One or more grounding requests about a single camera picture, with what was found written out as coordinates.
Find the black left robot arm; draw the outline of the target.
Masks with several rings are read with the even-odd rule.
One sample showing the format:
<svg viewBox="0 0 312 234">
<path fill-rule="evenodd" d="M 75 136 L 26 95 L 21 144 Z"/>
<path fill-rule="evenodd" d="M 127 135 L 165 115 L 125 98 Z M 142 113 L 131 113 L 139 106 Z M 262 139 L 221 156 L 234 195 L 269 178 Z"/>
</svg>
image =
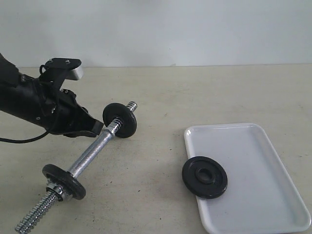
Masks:
<svg viewBox="0 0 312 234">
<path fill-rule="evenodd" d="M 0 58 L 0 109 L 33 123 L 53 135 L 96 137 L 103 123 L 89 115 L 76 94 L 62 89 L 65 80 L 79 80 L 81 60 L 52 58 L 33 78 L 23 74 L 4 56 Z"/>
</svg>

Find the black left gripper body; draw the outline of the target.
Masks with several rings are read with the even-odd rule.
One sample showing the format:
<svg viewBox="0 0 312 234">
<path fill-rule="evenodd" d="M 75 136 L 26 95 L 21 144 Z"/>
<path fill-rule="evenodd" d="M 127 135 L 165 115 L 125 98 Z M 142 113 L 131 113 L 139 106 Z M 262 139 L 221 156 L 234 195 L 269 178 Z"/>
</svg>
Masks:
<svg viewBox="0 0 312 234">
<path fill-rule="evenodd" d="M 81 117 L 82 107 L 76 101 L 76 94 L 54 88 L 43 90 L 39 97 L 40 119 L 36 125 L 43 127 L 53 135 L 63 135 L 68 130 L 83 130 Z"/>
</svg>

